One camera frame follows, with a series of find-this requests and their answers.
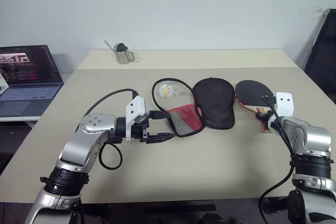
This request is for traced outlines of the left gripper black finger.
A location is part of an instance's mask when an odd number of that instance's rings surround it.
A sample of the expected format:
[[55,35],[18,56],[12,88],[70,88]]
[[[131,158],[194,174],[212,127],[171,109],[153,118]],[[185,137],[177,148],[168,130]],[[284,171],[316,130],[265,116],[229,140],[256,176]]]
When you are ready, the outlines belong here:
[[165,111],[149,111],[148,118],[153,120],[168,119],[171,115]]
[[144,140],[147,144],[162,143],[176,137],[173,133],[158,133],[156,135],[147,134],[147,138]]

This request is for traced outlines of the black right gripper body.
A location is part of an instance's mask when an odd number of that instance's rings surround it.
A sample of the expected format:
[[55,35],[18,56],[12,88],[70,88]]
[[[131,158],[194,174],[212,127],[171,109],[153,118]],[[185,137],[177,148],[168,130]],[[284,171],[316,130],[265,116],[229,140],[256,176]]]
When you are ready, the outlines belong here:
[[262,131],[278,131],[278,123],[273,111],[262,112],[264,113],[264,119],[259,120],[261,122]]

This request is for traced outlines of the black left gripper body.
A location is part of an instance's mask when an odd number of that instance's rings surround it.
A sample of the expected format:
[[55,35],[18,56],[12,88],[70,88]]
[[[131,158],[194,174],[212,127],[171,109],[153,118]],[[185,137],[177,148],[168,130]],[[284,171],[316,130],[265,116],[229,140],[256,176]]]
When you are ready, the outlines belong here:
[[149,111],[131,110],[131,136],[140,142],[148,138]]

